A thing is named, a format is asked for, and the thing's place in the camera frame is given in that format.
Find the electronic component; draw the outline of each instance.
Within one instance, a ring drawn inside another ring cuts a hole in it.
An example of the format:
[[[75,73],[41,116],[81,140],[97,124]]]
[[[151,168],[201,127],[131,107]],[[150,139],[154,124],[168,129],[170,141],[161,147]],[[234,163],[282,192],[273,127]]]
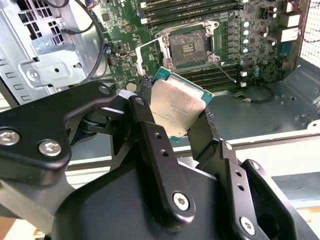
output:
[[[228,34],[233,34],[235,32],[234,28],[228,28],[227,30]]]
[[[259,35],[260,35],[261,37],[266,38],[266,37],[268,36],[268,33],[266,33],[265,31],[261,31],[261,32],[259,32]]]
[[[178,67],[207,59],[206,32],[204,30],[169,37],[172,62]]]
[[[269,7],[269,11],[275,13],[278,10],[278,8],[274,7],[274,6],[270,6]]]
[[[235,48],[234,47],[230,47],[227,49],[228,53],[232,54],[235,52]]]
[[[275,41],[273,41],[273,40],[268,40],[267,42],[268,42],[268,44],[269,44],[269,45],[271,45],[271,46],[276,45],[276,42],[275,42]]]
[[[228,41],[233,41],[235,39],[235,36],[234,35],[229,35],[227,37]]]
[[[290,12],[292,12],[293,10],[294,10],[294,6],[292,5],[291,2],[285,1],[285,2],[283,3],[282,11],[283,11],[284,13],[290,13]]]
[[[242,24],[242,26],[243,26],[244,28],[248,28],[249,25],[250,25],[250,23],[249,23],[248,21],[245,21],[245,22]]]
[[[228,26],[228,28],[231,28],[231,27],[235,26],[235,22],[234,21],[228,21],[227,26]]]
[[[276,33],[276,39],[281,43],[293,41],[298,38],[298,32],[298,27],[279,28]]]
[[[268,16],[269,16],[270,18],[275,19],[275,18],[277,17],[277,14],[274,13],[274,12],[269,12],[269,13],[268,13]]]
[[[248,76],[248,72],[247,71],[240,71],[240,76],[246,77],[246,76]]]
[[[150,108],[155,123],[164,127],[171,140],[178,142],[213,97],[212,93],[162,67],[154,77]]]
[[[290,12],[286,14],[281,14],[279,17],[279,23],[285,28],[298,26],[300,22],[300,14],[295,12]]]
[[[101,17],[104,22],[110,21],[109,13],[104,13],[101,15]]]
[[[243,81],[240,82],[240,87],[245,88],[246,86],[247,86],[246,82],[243,82]]]

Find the ventilation grille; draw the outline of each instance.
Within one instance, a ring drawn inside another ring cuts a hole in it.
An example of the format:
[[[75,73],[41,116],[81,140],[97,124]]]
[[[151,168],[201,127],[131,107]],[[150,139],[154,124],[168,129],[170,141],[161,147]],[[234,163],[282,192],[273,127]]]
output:
[[[45,2],[43,2],[42,0],[35,0],[32,3],[40,19],[52,17],[52,12]]]
[[[31,40],[39,39],[43,36],[43,32],[47,33],[47,28],[52,32],[52,36],[45,36],[46,43],[48,42],[48,37],[51,38],[51,41],[54,45],[60,45],[64,43],[63,36],[60,33],[56,21],[51,21],[53,14],[49,6],[42,0],[17,0],[17,4],[21,9],[19,17],[22,23],[28,28],[30,32]],[[36,50],[41,49],[38,44],[35,46]]]
[[[320,68],[320,0],[310,2],[300,57]]]
[[[60,45],[64,43],[64,38],[61,35],[61,32],[57,26],[56,21],[52,21],[48,23],[51,32],[53,34],[53,38],[51,39],[55,45]]]

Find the ram slot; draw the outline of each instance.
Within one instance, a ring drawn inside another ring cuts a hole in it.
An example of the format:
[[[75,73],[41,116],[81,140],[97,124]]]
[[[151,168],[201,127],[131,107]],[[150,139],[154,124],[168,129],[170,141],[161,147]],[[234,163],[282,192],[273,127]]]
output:
[[[223,4],[232,4],[235,3],[234,0],[228,0],[225,1]],[[218,7],[221,5],[221,2],[213,2],[213,3],[206,3],[204,2],[204,4],[198,4],[195,6],[185,6],[185,7],[181,7],[181,8],[176,8],[176,7],[168,7],[167,9],[162,9],[162,10],[157,10],[157,11],[153,11],[150,12],[147,16],[152,18],[152,19],[156,19],[156,18],[164,18],[170,15],[178,15],[178,14],[185,14],[185,13],[189,13],[189,12],[195,12],[195,11],[207,11],[208,8],[212,8],[212,7]]]
[[[185,1],[180,1],[177,3],[172,3],[172,4],[158,4],[158,5],[151,5],[151,6],[147,6],[147,8],[145,8],[145,13],[146,14],[156,14],[158,12],[161,11],[172,11],[175,9],[182,9],[182,8],[186,8],[186,7],[192,7],[192,5],[203,5],[203,4],[210,4],[212,2],[212,0],[208,1],[208,0],[185,0]]]
[[[223,70],[233,79],[237,79],[239,77],[238,66],[224,67]],[[235,84],[218,68],[185,73],[181,74],[181,76],[206,90]]]
[[[225,4],[223,6],[217,6],[214,9],[206,9],[206,11],[202,12],[188,12],[185,15],[181,16],[172,16],[171,18],[167,17],[161,17],[158,19],[153,19],[150,18],[148,20],[148,28],[154,28],[154,27],[160,27],[163,25],[167,25],[170,23],[175,23],[175,22],[182,22],[182,21],[188,21],[196,18],[209,18],[212,17],[213,14],[218,14],[218,13],[224,13],[228,12],[231,10],[234,10],[236,7],[236,3],[230,3],[229,6],[226,6]]]

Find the capacitor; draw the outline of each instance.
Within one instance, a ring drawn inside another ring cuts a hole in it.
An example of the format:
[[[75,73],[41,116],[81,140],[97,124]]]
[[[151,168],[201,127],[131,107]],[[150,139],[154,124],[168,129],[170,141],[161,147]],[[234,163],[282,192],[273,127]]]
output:
[[[250,25],[250,23],[249,23],[248,21],[245,21],[245,22],[243,23],[243,27],[244,27],[244,28],[248,28],[249,25]]]
[[[107,46],[107,45],[105,45],[104,47],[103,47],[103,52],[104,53],[106,53],[106,54],[111,54],[111,49]]]
[[[260,72],[260,67],[259,67],[259,66],[255,66],[255,67],[254,67],[254,71],[255,71],[256,73],[259,73],[259,72]]]
[[[274,45],[276,45],[276,42],[273,40],[268,40],[268,44],[270,44],[271,46],[274,46]]]
[[[266,37],[268,36],[268,33],[266,33],[265,31],[261,31],[261,32],[259,32],[259,35],[260,35],[261,37],[266,38]]]
[[[241,66],[246,65],[246,63],[245,63],[245,61],[244,61],[243,59],[240,59],[239,64],[240,64]]]
[[[274,7],[274,6],[270,6],[269,7],[269,11],[275,13],[278,10],[278,8]]]
[[[245,36],[248,36],[248,35],[249,35],[249,31],[248,31],[248,30],[244,30],[244,31],[242,32],[242,34],[245,35]]]
[[[275,19],[277,17],[277,14],[274,12],[269,12],[268,15],[269,15],[269,17],[271,17],[273,19]]]

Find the wire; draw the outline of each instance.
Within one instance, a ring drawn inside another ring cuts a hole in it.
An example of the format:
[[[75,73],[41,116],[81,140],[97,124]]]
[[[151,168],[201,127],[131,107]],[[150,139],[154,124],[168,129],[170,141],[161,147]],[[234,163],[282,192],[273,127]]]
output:
[[[235,80],[234,78],[230,77],[230,75],[225,70],[223,70],[222,67],[220,67],[218,64],[216,64],[216,66],[217,66],[218,69],[220,69],[221,72],[223,72],[226,75],[226,77],[228,79],[230,79],[234,83],[237,83],[237,80]]]
[[[54,5],[51,2],[49,2],[48,0],[42,0],[42,1],[54,9],[62,9],[69,4],[69,0],[64,0],[63,4],[61,6]]]
[[[307,16],[304,15],[304,13],[301,11],[301,9],[292,1],[292,0],[286,0],[287,3],[291,3],[292,6],[299,11],[299,13],[301,14],[302,16],[302,21],[301,21],[301,25],[299,27],[299,30],[300,30],[300,35],[301,35],[301,38],[304,42],[308,43],[308,44],[311,44],[311,43],[317,43],[317,42],[320,42],[320,39],[317,39],[317,40],[307,40],[305,38],[305,32],[306,32],[306,25],[307,25]]]
[[[99,79],[103,78],[104,75],[106,75],[107,70],[108,70],[108,61],[107,61],[108,55],[106,53],[104,54],[104,58],[105,58],[105,67],[104,67],[103,73],[100,76],[96,76],[96,77],[91,78],[92,80],[99,80]]]
[[[266,86],[264,83],[262,83],[261,86],[270,93],[270,95],[268,97],[266,97],[265,99],[253,100],[249,97],[246,97],[243,92],[237,92],[236,94],[234,94],[234,96],[241,97],[243,101],[248,102],[248,103],[253,103],[253,104],[262,104],[262,103],[266,103],[266,102],[270,101],[271,99],[273,99],[275,96],[274,91],[270,87]]]
[[[91,22],[90,26],[88,26],[85,30],[73,31],[69,29],[61,29],[61,32],[69,35],[84,34],[85,32],[88,32],[94,25],[94,22]]]
[[[98,70],[99,66],[100,66],[100,63],[101,63],[101,60],[102,60],[102,57],[104,55],[104,46],[105,46],[105,36],[104,36],[104,33],[98,23],[98,20],[93,16],[93,12],[91,13],[85,5],[82,4],[82,2],[80,0],[75,0],[75,2],[77,4],[80,5],[80,7],[89,15],[89,17],[91,18],[92,20],[92,23],[94,24],[95,26],[95,29],[98,33],[98,36],[101,38],[101,43],[100,43],[100,49],[99,49],[99,53],[98,53],[98,57],[96,59],[96,62],[91,70],[91,72],[89,73],[89,75],[82,81],[80,82],[79,84],[85,84],[87,82],[89,82],[92,77],[95,75],[96,71]]]

